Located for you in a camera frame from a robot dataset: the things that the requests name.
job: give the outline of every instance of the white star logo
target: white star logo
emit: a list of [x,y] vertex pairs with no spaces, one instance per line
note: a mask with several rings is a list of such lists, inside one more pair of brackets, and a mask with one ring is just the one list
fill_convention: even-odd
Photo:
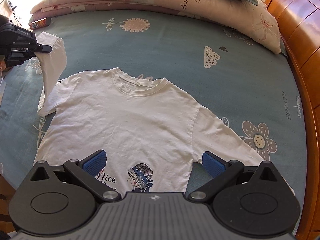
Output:
[[158,200],[160,197],[159,196],[157,196],[157,195],[153,195],[152,197],[150,197],[151,199],[153,199],[153,200]]

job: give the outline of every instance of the triangular cutout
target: triangular cutout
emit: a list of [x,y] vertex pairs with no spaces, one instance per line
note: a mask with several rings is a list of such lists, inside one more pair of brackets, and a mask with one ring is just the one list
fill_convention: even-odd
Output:
[[269,181],[277,181],[276,176],[273,174],[269,167],[265,167],[263,172],[261,173],[260,179],[269,180]]
[[31,181],[49,179],[49,175],[44,167],[38,167],[36,172],[33,174]]

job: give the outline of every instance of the cylindrical can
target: cylindrical can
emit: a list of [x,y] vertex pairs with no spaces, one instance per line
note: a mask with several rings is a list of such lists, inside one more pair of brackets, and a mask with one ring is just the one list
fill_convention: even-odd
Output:
[[36,30],[36,29],[39,29],[39,28],[42,28],[42,27],[49,26],[50,23],[51,23],[51,18],[50,17],[41,19],[39,21],[31,23],[30,24],[30,30],[33,31],[33,30]]

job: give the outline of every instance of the pink floral quilt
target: pink floral quilt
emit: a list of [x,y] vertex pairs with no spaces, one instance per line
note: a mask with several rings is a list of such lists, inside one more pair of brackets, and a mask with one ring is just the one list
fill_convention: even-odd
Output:
[[278,54],[281,49],[277,21],[266,5],[258,2],[255,6],[239,0],[43,0],[31,10],[30,22],[79,11],[155,11],[229,26]]

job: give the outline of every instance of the brown wooden bed frame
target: brown wooden bed frame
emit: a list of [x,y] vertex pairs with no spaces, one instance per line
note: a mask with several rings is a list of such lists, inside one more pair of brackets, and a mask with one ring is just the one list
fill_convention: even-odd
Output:
[[[306,126],[307,181],[296,238],[314,240],[320,235],[320,0],[266,0],[265,3],[278,21],[300,91]],[[6,232],[14,230],[6,216],[13,194],[13,188],[0,177],[0,229]]]

